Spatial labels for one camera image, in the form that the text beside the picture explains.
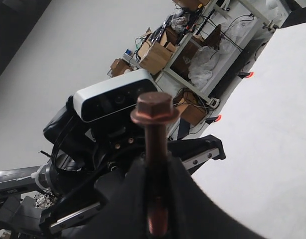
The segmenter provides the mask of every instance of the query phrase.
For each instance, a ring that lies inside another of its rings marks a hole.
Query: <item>white camera housing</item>
[[[135,106],[139,94],[149,91],[156,91],[150,73],[144,69],[132,71],[77,91],[74,110],[82,121],[93,122]]]

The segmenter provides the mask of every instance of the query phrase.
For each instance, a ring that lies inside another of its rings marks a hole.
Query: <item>camera lens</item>
[[[143,94],[145,92],[145,90],[144,90],[144,88],[138,88],[137,89],[137,96],[139,96],[139,95],[141,95],[141,94]]]
[[[115,98],[115,103],[117,103],[118,105],[121,105],[125,102],[125,96],[123,95],[118,95]]]

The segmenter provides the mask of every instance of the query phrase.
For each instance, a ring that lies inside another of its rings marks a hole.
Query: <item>cable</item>
[[[198,130],[198,132],[196,132],[196,133],[189,133],[187,136],[200,133],[200,131],[204,128],[205,125],[206,125],[206,122],[204,122],[203,126]]]
[[[211,19],[209,19],[209,23],[213,26],[213,27],[217,27],[216,26],[216,24],[211,20]],[[243,48],[241,48],[239,45],[237,45],[236,44],[236,42],[234,42],[229,36],[227,36],[226,34],[225,34],[225,32],[223,32],[222,30],[221,30],[221,34],[222,34],[222,37],[223,36],[225,36],[226,38],[227,38],[227,40],[229,41],[229,42],[231,42],[240,52],[242,52],[244,49]]]
[[[162,91],[162,92],[164,92],[164,90],[158,85],[158,83],[156,83],[155,81],[153,81],[154,82],[154,84],[157,86],[157,87],[159,87],[159,89]]]
[[[268,43],[268,41],[262,43],[262,44],[257,48],[257,50],[255,51],[255,56],[254,56],[254,60],[255,60],[255,61],[257,61],[256,55],[257,55],[259,49],[261,49],[261,48],[262,48],[263,46],[265,46],[267,43]]]
[[[179,105],[190,105],[190,106],[195,106],[195,107],[198,107],[198,108],[207,109],[206,106],[199,106],[199,105],[195,105],[195,104],[191,104],[191,103],[176,103],[173,106],[179,106]]]
[[[253,19],[252,19],[252,20],[241,20],[241,21],[253,21],[253,20],[255,19],[252,15],[241,15],[241,16],[235,18],[235,19],[231,22],[231,24],[229,24],[229,26],[228,26],[227,30],[225,31],[225,33],[233,26],[233,23],[234,23],[236,20],[238,20],[238,19],[240,19],[240,18],[242,18],[242,17],[245,17],[245,16],[252,17]]]
[[[205,31],[203,31],[203,30],[200,30],[200,32],[203,32],[204,34],[206,34],[206,35],[208,35],[209,36],[209,34],[208,33],[206,33]]]

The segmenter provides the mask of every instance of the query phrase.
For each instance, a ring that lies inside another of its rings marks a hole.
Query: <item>cardboard box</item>
[[[139,64],[142,68],[155,75],[166,66],[172,54],[171,51],[161,46],[158,42],[155,42]]]
[[[189,122],[193,126],[198,125],[206,116],[206,110],[194,106],[192,103],[182,99],[176,108],[181,113],[181,118]]]
[[[132,67],[129,66],[123,59],[115,59],[111,65],[112,77],[123,75],[126,70],[133,71]]]
[[[146,39],[138,51],[141,57],[139,65],[155,75],[165,67],[176,50],[178,35],[171,27],[167,27],[160,41],[153,44],[149,41],[150,35],[150,32],[146,33]]]
[[[196,11],[200,4],[205,6],[210,2],[210,0],[173,0],[173,2],[181,7],[187,7],[191,11]]]

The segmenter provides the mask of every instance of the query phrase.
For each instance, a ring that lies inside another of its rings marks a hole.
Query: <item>screw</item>
[[[148,166],[148,224],[150,234],[162,237],[167,232],[168,209],[164,202],[163,187],[167,162],[166,125],[176,121],[179,111],[172,105],[172,97],[166,93],[144,93],[138,98],[138,106],[131,113],[134,123],[145,126],[146,164]]]
[[[166,125],[176,121],[179,111],[172,105],[172,96],[162,92],[144,93],[132,111],[134,123],[145,126],[146,163],[149,168],[167,161]]]

